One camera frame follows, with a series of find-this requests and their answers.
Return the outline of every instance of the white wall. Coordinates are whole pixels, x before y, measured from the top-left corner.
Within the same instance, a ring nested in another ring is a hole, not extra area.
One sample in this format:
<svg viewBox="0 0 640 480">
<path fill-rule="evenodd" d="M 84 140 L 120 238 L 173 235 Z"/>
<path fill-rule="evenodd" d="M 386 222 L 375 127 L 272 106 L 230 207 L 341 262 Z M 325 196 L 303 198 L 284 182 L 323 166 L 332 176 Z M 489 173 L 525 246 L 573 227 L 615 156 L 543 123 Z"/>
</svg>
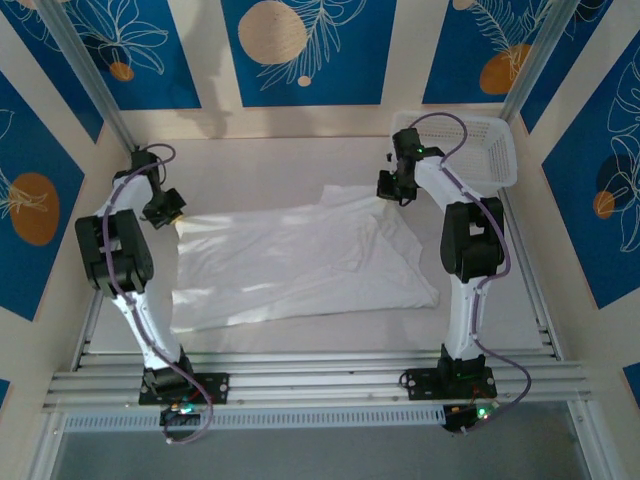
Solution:
<svg viewBox="0 0 640 480">
<path fill-rule="evenodd" d="M 541 164 L 640 28 L 640 4 L 614 0 L 530 137 L 514 125 L 514 207 L 566 353 L 587 366 L 631 478 L 640 478 L 640 411 L 622 368 L 638 362 L 640 290 L 598 310 Z"/>
<path fill-rule="evenodd" d="M 421 107 L 449 2 L 397 2 L 380 106 L 243 108 L 220 2 L 169 0 L 202 110 L 124 118 L 140 140 L 388 135 L 396 111 Z M 491 104 L 466 108 L 496 112 Z"/>
<path fill-rule="evenodd" d="M 98 145 L 91 141 L 2 15 L 0 71 L 85 173 L 38 317 L 29 322 L 0 308 L 0 378 L 12 386 L 0 421 L 0 476 L 8 480 L 18 478 L 28 461 L 51 375 L 69 368 L 91 299 L 73 224 L 104 201 L 113 172 L 125 165 L 126 157 L 108 128 Z"/>
</svg>

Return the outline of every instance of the white basket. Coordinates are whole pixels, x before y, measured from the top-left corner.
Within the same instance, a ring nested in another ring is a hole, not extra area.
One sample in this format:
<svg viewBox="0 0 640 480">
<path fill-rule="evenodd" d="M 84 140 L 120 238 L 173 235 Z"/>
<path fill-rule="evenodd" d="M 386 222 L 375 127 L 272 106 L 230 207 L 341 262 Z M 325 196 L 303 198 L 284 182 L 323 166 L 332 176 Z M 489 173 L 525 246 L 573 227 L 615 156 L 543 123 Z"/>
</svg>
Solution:
<svg viewBox="0 0 640 480">
<path fill-rule="evenodd" d="M 432 112 L 396 113 L 391 135 L 427 113 Z M 495 192 L 516 183 L 518 163 L 509 125 L 500 118 L 454 114 L 466 124 L 469 136 L 464 146 L 448 160 L 451 169 L 481 193 Z M 429 117 L 418 122 L 415 128 L 425 147 L 440 147 L 444 153 L 462 140 L 462 128 L 449 117 Z"/>
</svg>

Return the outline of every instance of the black mounting plate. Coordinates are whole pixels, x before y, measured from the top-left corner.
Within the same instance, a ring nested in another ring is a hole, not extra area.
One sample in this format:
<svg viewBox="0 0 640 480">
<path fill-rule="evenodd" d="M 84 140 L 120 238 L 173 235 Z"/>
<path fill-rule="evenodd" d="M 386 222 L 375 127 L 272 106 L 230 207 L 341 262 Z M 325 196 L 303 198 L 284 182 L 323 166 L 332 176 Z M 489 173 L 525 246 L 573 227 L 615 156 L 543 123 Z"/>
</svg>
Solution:
<svg viewBox="0 0 640 480">
<path fill-rule="evenodd" d="M 228 373 L 196 373 L 193 375 L 195 380 L 204 387 L 214 405 L 226 405 L 227 396 L 229 395 L 229 374 Z M 139 405 L 167 405 L 166 398 L 156 396 L 142 380 L 140 386 Z M 202 395 L 198 395 L 189 403 L 194 405 L 204 405 L 205 401 Z"/>
<path fill-rule="evenodd" d="M 443 382 L 437 368 L 410 368 L 402 378 L 409 392 L 409 400 L 455 400 L 471 399 L 475 389 L 480 389 L 485 398 L 498 396 L 493 372 L 484 367 L 480 377 L 461 378 Z"/>
</svg>

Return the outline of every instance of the cable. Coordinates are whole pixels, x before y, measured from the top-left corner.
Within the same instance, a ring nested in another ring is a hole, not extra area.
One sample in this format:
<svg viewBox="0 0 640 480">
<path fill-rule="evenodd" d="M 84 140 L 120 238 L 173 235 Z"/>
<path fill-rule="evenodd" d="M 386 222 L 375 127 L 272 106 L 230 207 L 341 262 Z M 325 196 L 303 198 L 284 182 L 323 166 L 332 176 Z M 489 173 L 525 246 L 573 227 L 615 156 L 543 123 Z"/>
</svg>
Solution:
<svg viewBox="0 0 640 480">
<path fill-rule="evenodd" d="M 137 170 L 129 174 L 129 176 L 127 176 L 124 179 L 124 181 L 113 192 L 113 194 L 111 195 L 111 198 L 109 198 L 107 207 L 102 217 L 102 237 L 104 239 L 105 246 L 109 242 L 109 238 L 110 238 L 109 237 L 109 215 L 111 215 L 113 206 L 117 201 L 118 197 L 120 196 L 120 194 L 122 193 L 122 191 L 125 189 L 125 187 L 129 184 L 129 182 L 131 182 L 135 177 L 137 177 L 141 173 L 144 173 L 147 170 L 156 168 L 158 166 L 158 163 L 160 163 L 161 165 L 167 164 L 176 157 L 176 150 L 171 145 L 168 145 L 166 143 L 154 143 L 152 145 L 147 146 L 145 150 L 149 148 L 160 147 L 160 146 L 167 147 L 171 150 L 171 155 L 169 156 L 169 158 L 167 158 L 166 160 L 161 160 L 159 162 L 145 165 L 143 167 L 138 168 Z M 184 378 L 187 382 L 193 385 L 197 390 L 199 390 L 202 396 L 204 397 L 205 401 L 207 402 L 206 421 L 204 422 L 204 424 L 201 426 L 199 430 L 187 436 L 186 438 L 183 438 L 181 440 L 176 440 L 171 438 L 167 432 L 168 425 L 165 424 L 163 433 L 167 438 L 167 443 L 174 443 L 179 445 L 185 445 L 187 443 L 191 443 L 197 440 L 198 438 L 202 437 L 207 432 L 209 426 L 211 425 L 211 422 L 213 421 L 213 400 L 211 399 L 211 396 L 209 395 L 209 393 L 207 393 L 205 388 L 200 383 L 198 383 L 198 381 L 195 378 L 193 378 L 191 375 L 189 375 L 187 372 L 185 372 L 183 369 L 181 369 L 179 366 L 175 365 L 171 360 L 169 360 L 168 354 L 160 350 L 160 348 L 158 348 L 158 346 L 151 340 L 146 330 L 144 329 L 144 326 L 142 325 L 140 314 L 138 313 L 138 310 L 136 308 L 136 301 L 133 298 L 131 298 L 129 295 L 127 295 L 126 292 L 122 289 L 122 287 L 118 283 L 118 279 L 116 278 L 116 274 L 115 274 L 113 253 L 111 252 L 110 248 L 105 248 L 105 257 L 107 261 L 107 270 L 109 272 L 109 278 L 111 280 L 111 283 L 113 284 L 113 288 L 115 289 L 116 293 L 124 299 L 125 303 L 127 304 L 127 307 L 131 311 L 133 321 L 136 325 L 136 329 L 138 330 L 138 333 L 140 334 L 140 338 L 142 338 L 142 341 L 149 347 L 149 349 L 158 358 L 160 358 L 163 362 L 165 362 L 167 366 L 171 368 L 171 370 L 176 372 L 178 375 Z"/>
<path fill-rule="evenodd" d="M 164 185 L 164 182 L 167 181 L 167 163 L 176 158 L 176 149 L 168 143 L 152 143 L 151 145 L 147 145 L 145 148 L 143 148 L 143 150 L 149 150 L 150 148 L 155 147 L 164 147 L 171 150 L 171 155 L 169 156 L 169 158 L 167 158 L 164 162 L 160 162 L 160 165 L 162 166 L 162 180 L 160 181 L 160 186 L 162 186 Z"/>
<path fill-rule="evenodd" d="M 479 317 L 479 310 L 480 310 L 480 297 L 482 295 L 482 288 L 487 285 L 489 282 L 493 281 L 493 280 L 497 280 L 499 278 L 502 278 L 504 276 L 506 276 L 509 271 L 511 270 L 511 255 L 509 254 L 509 248 L 507 246 L 507 241 L 504 238 L 504 234 L 502 233 L 502 230 L 500 229 L 500 226 L 498 225 L 498 222 L 496 221 L 496 219 L 494 218 L 494 216 L 491 214 L 491 212 L 489 211 L 489 209 L 477 198 L 475 198 L 473 195 L 471 195 L 467 189 L 465 188 L 465 186 L 453 175 L 453 173 L 451 173 L 451 171 L 446 168 L 444 166 L 445 162 L 447 160 L 449 160 L 449 158 L 456 153 L 458 150 L 460 150 L 462 148 L 462 146 L 466 143 L 467 141 L 467 137 L 469 136 L 469 132 L 467 130 L 467 126 L 465 125 L 465 123 L 462 121 L 462 119 L 452 113 L 448 113 L 448 112 L 433 112 L 433 113 L 427 113 L 425 115 L 422 115 L 421 117 L 418 117 L 416 120 L 414 120 L 411 125 L 409 125 L 409 128 L 413 128 L 415 127 L 419 122 L 421 122 L 422 120 L 429 118 L 429 117 L 435 117 L 435 116 L 441 116 L 441 117 L 449 117 L 453 120 L 455 120 L 456 122 L 458 122 L 460 124 L 460 126 L 462 127 L 462 140 L 460 141 L 460 143 L 458 143 L 458 145 L 456 145 L 455 147 L 453 147 L 451 150 L 449 150 L 440 160 L 440 168 L 442 169 L 442 171 L 444 172 L 444 174 L 447 176 L 447 178 L 449 178 L 449 180 L 451 180 L 451 182 L 460 190 L 460 193 L 462 193 L 462 195 L 464 195 L 466 198 L 468 198 L 469 200 L 471 200 L 473 203 L 475 203 L 478 208 L 480 208 L 480 210 L 482 211 L 482 213 L 485 215 L 485 217 L 487 217 L 487 219 L 489 220 L 489 223 L 491 224 L 491 227 L 493 228 L 493 230 L 496 232 L 496 235 L 498 236 L 498 240 L 500 241 L 500 246 L 502 247 L 502 250 L 504 251 L 504 257 L 505 257 L 505 269 L 500 272 L 500 273 L 496 273 L 495 275 L 486 277 L 485 279 L 483 279 L 479 284 L 478 287 L 476 288 L 475 291 L 475 295 L 473 297 L 473 306 L 472 306 L 472 317 L 471 317 L 471 334 L 473 335 L 473 341 L 475 342 L 475 344 L 478 346 L 478 348 L 480 350 L 482 350 L 482 352 L 486 353 L 487 355 L 490 355 L 494 358 L 497 358 L 498 360 L 511 365 L 514 368 L 517 368 L 518 370 L 520 370 L 524 376 L 526 377 L 527 380 L 527 385 L 525 386 L 524 390 L 522 391 L 522 393 L 520 393 L 520 395 L 518 395 L 513 402 L 510 402 L 506 405 L 501 406 L 500 408 L 496 409 L 495 412 L 490 415 L 485 421 L 481 421 L 476 423 L 475 425 L 473 425 L 471 428 L 468 428 L 466 431 L 470 432 L 473 431 L 477 428 L 480 428 L 483 425 L 486 425 L 487 423 L 489 423 L 491 420 L 493 420 L 494 418 L 508 412 L 510 409 L 512 409 L 513 407 L 515 407 L 518 403 L 520 403 L 520 401 L 527 396 L 527 394 L 529 393 L 529 390 L 531 390 L 531 384 L 532 379 L 531 379 L 531 375 L 529 374 L 529 371 L 523 367 L 522 365 L 520 365 L 519 363 L 515 362 L 514 360 L 511 360 L 510 358 L 505 357 L 504 355 L 500 355 L 497 352 L 494 352 L 493 350 L 485 347 L 480 340 L 478 339 L 478 317 Z"/>
</svg>

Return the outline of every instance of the beige circle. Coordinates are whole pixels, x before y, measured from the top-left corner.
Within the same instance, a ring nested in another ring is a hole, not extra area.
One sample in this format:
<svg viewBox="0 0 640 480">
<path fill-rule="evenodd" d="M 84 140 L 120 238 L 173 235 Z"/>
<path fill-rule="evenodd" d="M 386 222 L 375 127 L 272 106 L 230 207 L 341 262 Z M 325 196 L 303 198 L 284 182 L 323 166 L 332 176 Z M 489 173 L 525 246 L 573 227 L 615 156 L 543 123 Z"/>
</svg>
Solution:
<svg viewBox="0 0 640 480">
<path fill-rule="evenodd" d="M 300 16 L 274 0 L 258 2 L 244 14 L 238 37 L 247 55 L 263 65 L 289 62 L 307 45 L 307 29 Z"/>
<path fill-rule="evenodd" d="M 69 0 L 58 0 L 58 3 L 65 3 Z M 36 6 L 33 4 L 33 0 L 17 0 L 17 2 L 23 7 L 30 8 L 31 10 L 35 10 Z"/>
<path fill-rule="evenodd" d="M 476 0 L 453 0 L 453 8 L 456 10 L 466 10 L 476 3 Z"/>
<path fill-rule="evenodd" d="M 300 85 L 301 87 L 308 87 L 309 85 L 311 85 L 311 79 L 306 75 L 303 75 L 298 79 L 298 85 Z"/>
</svg>

